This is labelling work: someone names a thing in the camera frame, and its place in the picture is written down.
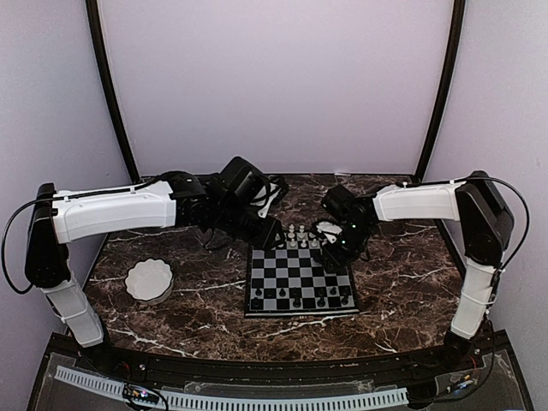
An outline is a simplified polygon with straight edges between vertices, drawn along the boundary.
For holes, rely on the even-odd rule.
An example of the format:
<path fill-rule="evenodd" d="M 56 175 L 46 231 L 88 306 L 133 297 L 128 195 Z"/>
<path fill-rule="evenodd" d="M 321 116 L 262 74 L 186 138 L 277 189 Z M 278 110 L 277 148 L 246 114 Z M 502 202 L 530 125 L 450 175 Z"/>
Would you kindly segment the black white chessboard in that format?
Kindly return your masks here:
<path fill-rule="evenodd" d="M 297 315 L 335 315 L 359 312 L 352 271 L 328 273 L 320 264 L 324 243 L 306 231 L 307 239 L 290 240 L 269 250 L 250 247 L 247 253 L 247 283 L 244 315 L 247 318 L 281 318 Z M 341 299 L 348 296 L 348 305 Z M 253 310 L 253 298 L 261 299 Z M 318 307 L 319 297 L 325 306 Z"/>

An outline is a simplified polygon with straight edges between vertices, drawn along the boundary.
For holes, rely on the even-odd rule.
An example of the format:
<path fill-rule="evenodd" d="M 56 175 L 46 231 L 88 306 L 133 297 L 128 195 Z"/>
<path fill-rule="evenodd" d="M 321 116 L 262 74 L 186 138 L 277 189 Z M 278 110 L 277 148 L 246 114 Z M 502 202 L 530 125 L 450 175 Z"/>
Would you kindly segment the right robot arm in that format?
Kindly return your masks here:
<path fill-rule="evenodd" d="M 408 220 L 452 222 L 461 231 L 463 284 L 449 334 L 437 354 L 446 372 L 468 360 L 471 340 L 497 298 L 509 262 L 530 230 L 527 201 L 510 183 L 476 170 L 437 182 L 398 182 L 358 195 L 339 184 L 321 200 L 328 218 L 313 223 L 325 241 L 322 264 L 335 272 L 367 255 L 368 241 L 380 223 Z"/>

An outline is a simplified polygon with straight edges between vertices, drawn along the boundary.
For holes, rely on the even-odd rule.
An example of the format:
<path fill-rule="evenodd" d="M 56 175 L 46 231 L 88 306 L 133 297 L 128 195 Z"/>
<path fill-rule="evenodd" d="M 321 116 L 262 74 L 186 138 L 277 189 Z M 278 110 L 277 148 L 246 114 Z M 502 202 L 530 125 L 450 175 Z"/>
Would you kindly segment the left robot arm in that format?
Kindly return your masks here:
<path fill-rule="evenodd" d="M 281 222 L 269 210 L 289 191 L 282 176 L 266 176 L 249 167 L 231 177 L 194 176 L 170 171 L 148 182 L 119 188 L 58 191 L 51 183 L 19 207 L 32 208 L 24 264 L 29 282 L 18 295 L 40 289 L 69 328 L 88 348 L 87 359 L 102 373 L 121 365 L 108 331 L 89 303 L 69 265 L 71 242 L 131 229 L 197 227 L 220 230 L 258 249 L 276 247 L 284 238 Z"/>

